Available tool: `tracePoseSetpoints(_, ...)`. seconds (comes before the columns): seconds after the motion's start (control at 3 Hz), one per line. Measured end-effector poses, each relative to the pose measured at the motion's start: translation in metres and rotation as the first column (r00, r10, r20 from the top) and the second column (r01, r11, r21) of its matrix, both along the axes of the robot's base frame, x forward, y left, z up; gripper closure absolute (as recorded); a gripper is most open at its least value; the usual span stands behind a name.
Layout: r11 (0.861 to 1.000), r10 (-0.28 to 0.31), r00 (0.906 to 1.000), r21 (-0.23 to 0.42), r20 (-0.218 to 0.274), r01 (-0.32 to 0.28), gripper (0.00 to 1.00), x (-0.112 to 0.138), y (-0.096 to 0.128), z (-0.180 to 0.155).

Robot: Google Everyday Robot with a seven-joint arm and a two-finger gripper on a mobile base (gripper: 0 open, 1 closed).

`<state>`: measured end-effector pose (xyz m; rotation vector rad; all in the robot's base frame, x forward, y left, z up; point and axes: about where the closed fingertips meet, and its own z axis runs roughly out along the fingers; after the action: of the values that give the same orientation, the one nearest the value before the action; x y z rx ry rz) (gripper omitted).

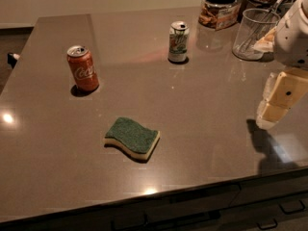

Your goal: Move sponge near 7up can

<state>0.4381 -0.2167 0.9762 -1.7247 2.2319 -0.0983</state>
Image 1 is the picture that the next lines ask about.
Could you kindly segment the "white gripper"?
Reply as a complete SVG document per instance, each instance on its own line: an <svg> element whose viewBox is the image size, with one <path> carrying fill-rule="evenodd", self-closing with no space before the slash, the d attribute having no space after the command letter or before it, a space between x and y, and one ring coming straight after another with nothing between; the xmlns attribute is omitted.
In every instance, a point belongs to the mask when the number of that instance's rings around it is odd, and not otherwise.
<svg viewBox="0 0 308 231"><path fill-rule="evenodd" d="M274 58L287 66L271 73L266 81L263 100L257 109L256 124L269 130L308 92L308 18L302 8L289 9L276 27Z"/></svg>

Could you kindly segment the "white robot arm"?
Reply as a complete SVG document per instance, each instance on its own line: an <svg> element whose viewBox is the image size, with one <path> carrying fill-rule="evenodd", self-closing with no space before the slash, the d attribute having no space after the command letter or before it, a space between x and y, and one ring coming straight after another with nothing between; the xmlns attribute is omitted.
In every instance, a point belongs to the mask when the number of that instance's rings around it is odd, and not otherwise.
<svg viewBox="0 0 308 231"><path fill-rule="evenodd" d="M269 130L308 92L308 0L296 0L253 46L285 66L266 81L256 124Z"/></svg>

